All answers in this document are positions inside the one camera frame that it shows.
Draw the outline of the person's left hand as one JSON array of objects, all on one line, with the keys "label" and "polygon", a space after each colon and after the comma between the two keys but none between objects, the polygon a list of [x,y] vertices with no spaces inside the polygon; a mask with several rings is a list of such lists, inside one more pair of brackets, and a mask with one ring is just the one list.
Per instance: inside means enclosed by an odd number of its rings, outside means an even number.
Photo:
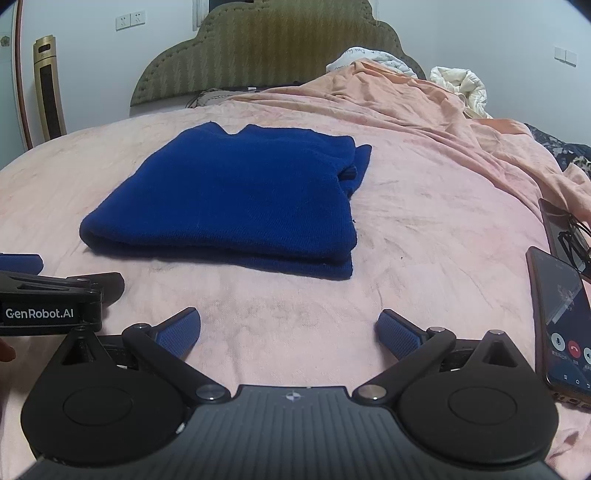
[{"label": "person's left hand", "polygon": [[16,358],[15,349],[8,344],[5,340],[0,339],[0,361],[2,363],[8,363]]}]

